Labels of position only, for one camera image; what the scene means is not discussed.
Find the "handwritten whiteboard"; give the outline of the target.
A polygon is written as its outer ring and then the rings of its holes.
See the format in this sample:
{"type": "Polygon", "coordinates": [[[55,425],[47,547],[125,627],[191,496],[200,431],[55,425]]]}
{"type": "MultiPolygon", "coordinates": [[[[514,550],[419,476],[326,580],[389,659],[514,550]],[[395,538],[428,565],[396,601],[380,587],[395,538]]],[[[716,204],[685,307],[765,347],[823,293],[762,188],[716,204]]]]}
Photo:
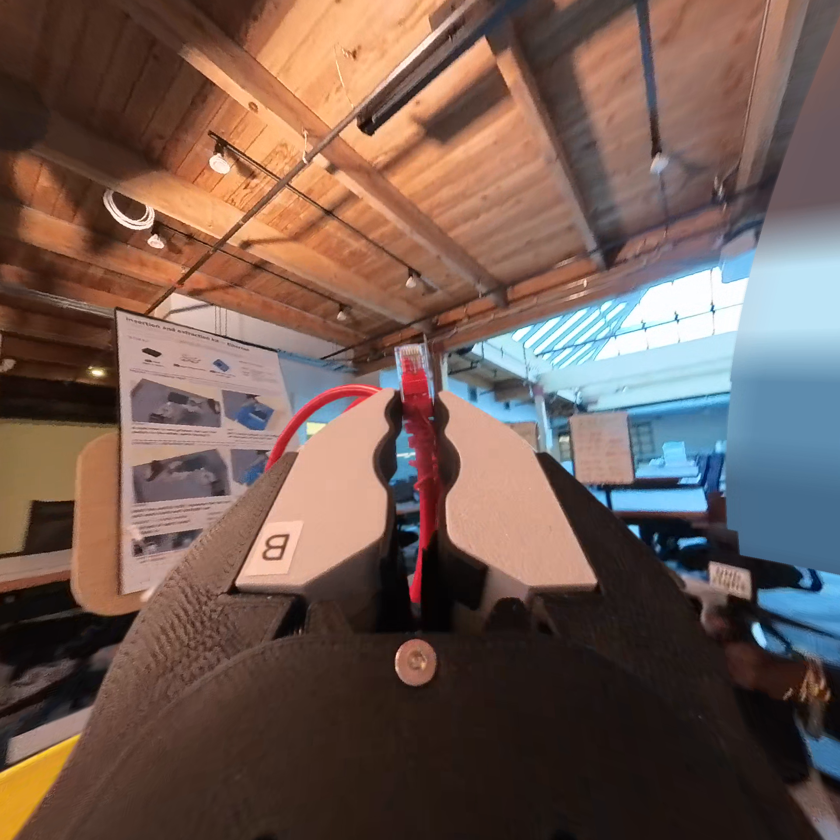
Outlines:
{"type": "Polygon", "coordinates": [[[632,485],[636,479],[627,412],[577,413],[569,418],[575,478],[589,487],[632,485]]]}

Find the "printed instruction sheet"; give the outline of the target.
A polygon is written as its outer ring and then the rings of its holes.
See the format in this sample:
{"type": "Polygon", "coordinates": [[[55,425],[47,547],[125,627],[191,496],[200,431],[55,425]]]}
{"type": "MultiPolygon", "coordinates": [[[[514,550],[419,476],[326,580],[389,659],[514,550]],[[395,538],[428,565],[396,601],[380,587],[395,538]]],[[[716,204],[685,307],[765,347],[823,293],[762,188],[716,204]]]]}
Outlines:
{"type": "Polygon", "coordinates": [[[147,592],[263,473],[291,406],[276,351],[119,309],[119,591],[147,592]]]}

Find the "glass skylight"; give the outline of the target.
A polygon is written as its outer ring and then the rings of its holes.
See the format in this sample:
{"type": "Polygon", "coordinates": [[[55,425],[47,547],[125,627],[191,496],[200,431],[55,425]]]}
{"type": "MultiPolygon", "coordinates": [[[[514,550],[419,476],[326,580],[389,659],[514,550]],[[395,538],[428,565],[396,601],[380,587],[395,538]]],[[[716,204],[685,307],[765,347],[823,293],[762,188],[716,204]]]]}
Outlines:
{"type": "Polygon", "coordinates": [[[555,370],[739,329],[749,270],[716,267],[591,304],[510,334],[555,370]]]}

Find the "yellow plastic bin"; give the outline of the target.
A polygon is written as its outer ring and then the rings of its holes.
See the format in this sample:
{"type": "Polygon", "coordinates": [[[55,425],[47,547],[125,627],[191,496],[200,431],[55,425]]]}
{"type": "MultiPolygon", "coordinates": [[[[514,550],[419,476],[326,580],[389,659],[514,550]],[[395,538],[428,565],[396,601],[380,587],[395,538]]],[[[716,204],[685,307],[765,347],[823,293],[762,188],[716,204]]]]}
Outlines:
{"type": "Polygon", "coordinates": [[[1,838],[15,839],[56,781],[80,736],[37,752],[1,772],[1,838]]]}

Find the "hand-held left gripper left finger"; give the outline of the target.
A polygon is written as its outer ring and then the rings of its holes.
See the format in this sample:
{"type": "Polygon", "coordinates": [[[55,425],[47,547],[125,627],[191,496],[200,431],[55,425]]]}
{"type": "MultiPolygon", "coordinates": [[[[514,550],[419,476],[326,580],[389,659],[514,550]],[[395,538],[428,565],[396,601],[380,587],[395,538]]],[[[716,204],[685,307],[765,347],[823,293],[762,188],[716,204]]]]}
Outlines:
{"type": "Polygon", "coordinates": [[[384,388],[332,420],[234,505],[234,599],[338,607],[351,625],[411,625],[390,478],[403,420],[384,388]]]}

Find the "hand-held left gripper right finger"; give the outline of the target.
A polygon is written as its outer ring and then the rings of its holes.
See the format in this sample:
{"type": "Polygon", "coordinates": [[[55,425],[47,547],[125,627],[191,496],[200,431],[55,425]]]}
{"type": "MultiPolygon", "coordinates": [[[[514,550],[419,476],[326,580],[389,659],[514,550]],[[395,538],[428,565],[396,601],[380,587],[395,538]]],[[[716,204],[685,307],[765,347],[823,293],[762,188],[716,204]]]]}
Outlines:
{"type": "Polygon", "coordinates": [[[440,491],[422,561],[425,625],[483,625],[500,602],[597,593],[538,453],[452,392],[435,400],[440,491]]]}

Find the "tan wooden display board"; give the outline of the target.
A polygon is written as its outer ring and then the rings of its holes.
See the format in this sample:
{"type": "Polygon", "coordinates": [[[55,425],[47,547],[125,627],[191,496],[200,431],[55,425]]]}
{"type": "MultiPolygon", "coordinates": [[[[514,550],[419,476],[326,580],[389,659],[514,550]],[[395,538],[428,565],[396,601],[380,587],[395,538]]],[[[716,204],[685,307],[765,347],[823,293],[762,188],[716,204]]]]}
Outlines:
{"type": "Polygon", "coordinates": [[[117,432],[99,436],[81,450],[76,465],[73,520],[70,589],[77,604],[99,616],[142,610],[145,593],[121,592],[117,432]]]}

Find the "person's right hand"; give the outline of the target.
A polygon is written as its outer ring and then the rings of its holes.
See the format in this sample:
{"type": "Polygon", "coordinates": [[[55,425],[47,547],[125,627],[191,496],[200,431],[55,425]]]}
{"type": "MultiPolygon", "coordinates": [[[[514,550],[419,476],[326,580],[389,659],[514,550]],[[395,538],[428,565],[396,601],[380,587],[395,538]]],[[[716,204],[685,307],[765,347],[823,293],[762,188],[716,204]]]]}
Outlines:
{"type": "Polygon", "coordinates": [[[775,656],[753,643],[727,642],[721,647],[732,683],[776,700],[797,697],[809,664],[775,656]]]}

